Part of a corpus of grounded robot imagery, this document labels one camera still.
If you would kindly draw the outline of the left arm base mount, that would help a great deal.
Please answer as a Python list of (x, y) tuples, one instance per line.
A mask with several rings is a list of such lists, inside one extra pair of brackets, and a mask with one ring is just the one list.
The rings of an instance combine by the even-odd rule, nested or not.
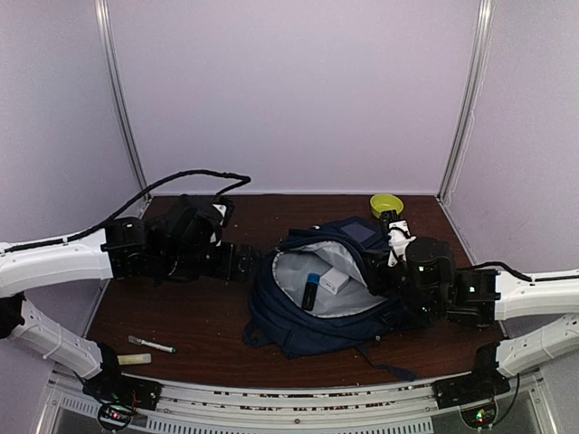
[(125, 376), (117, 353), (98, 343), (101, 371), (90, 379), (81, 379), (82, 391), (97, 401), (121, 404), (131, 409), (155, 410), (162, 385), (159, 382)]

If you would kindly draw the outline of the white power adapter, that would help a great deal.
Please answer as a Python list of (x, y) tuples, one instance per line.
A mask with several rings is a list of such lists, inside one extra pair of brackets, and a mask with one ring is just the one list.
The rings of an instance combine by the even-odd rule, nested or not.
[(336, 268), (331, 268), (319, 278), (319, 285), (332, 295), (336, 295), (348, 283), (350, 277)]

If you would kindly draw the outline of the navy blue student backpack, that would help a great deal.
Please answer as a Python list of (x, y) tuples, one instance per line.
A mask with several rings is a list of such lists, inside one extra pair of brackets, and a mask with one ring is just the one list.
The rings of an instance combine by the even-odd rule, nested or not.
[[(355, 348), (367, 356), (384, 335), (422, 327), (386, 297), (366, 286), (367, 250), (389, 250), (379, 226), (361, 217), (291, 229), (262, 260), (248, 297), (251, 314), (243, 342), (254, 348), (275, 344), (288, 359)], [(301, 308), (309, 273), (331, 268), (350, 280), (336, 295), (318, 285), (312, 311)]]

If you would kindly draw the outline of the blue cap black marker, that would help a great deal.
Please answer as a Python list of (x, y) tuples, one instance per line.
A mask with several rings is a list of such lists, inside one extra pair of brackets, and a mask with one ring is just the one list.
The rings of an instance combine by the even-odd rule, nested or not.
[(316, 302), (318, 292), (319, 274), (309, 273), (303, 291), (301, 308), (305, 311), (312, 311)]

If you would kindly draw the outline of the white marker pen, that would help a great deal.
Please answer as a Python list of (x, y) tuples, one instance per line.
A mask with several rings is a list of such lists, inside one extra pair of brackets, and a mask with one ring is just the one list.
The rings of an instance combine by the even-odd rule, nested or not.
[(155, 342), (148, 341), (146, 339), (138, 338), (138, 337), (133, 336), (133, 335), (128, 336), (128, 341), (131, 344), (135, 344), (135, 345), (139, 345), (139, 346), (146, 346), (146, 347), (153, 348), (153, 349), (156, 349), (158, 351), (165, 352), (165, 353), (169, 353), (169, 354), (175, 354), (176, 353), (176, 349), (172, 346), (158, 344)]

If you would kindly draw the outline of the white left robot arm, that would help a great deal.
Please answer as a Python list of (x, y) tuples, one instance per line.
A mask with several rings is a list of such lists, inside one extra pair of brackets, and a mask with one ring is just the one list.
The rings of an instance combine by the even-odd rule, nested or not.
[(25, 291), (85, 280), (148, 278), (155, 284), (200, 277), (245, 282), (258, 252), (223, 240), (233, 201), (182, 195), (151, 219), (114, 217), (95, 230), (53, 240), (1, 245), (1, 336), (20, 340), (67, 366), (110, 401), (122, 401), (130, 383), (115, 351), (86, 340), (40, 312)]

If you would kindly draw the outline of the pale yellow eraser stick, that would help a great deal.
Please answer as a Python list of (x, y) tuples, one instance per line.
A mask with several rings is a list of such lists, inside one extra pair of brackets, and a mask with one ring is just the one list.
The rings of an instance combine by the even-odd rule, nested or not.
[(118, 356), (119, 364), (122, 366), (140, 365), (152, 363), (151, 354), (124, 354)]

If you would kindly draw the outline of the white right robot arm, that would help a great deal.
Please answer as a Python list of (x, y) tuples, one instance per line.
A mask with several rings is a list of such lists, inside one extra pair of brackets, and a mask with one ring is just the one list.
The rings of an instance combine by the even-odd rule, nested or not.
[(438, 317), (483, 327), (516, 317), (559, 316), (520, 337), (481, 347), (464, 379), (463, 389), (472, 399), (484, 398), (498, 379), (578, 348), (575, 270), (528, 275), (499, 261), (459, 268), (448, 243), (427, 237), (370, 250), (363, 260), (369, 292), (394, 302), (420, 326)]

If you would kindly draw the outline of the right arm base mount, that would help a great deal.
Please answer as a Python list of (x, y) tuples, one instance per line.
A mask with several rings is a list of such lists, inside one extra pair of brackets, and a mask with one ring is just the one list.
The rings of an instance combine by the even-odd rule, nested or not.
[(510, 391), (508, 377), (498, 371), (498, 342), (480, 347), (469, 373), (438, 380), (432, 391), (440, 410), (491, 399)]

